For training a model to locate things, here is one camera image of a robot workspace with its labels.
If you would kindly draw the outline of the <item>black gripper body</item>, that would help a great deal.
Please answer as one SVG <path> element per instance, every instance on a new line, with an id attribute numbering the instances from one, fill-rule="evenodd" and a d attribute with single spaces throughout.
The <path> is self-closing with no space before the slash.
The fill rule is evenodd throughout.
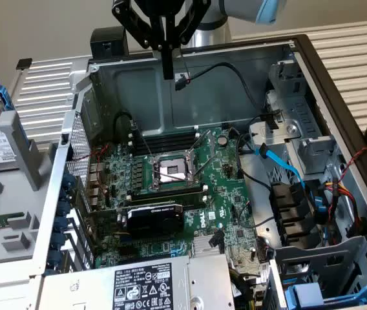
<path id="1" fill-rule="evenodd" d="M 170 0 L 135 0 L 140 10 L 147 17 L 154 16 L 175 16 L 181 10 L 186 1 L 170 1 Z M 189 1 L 185 5 L 188 12 L 191 14 L 198 14 L 204 16 L 204 2 L 203 1 Z"/>

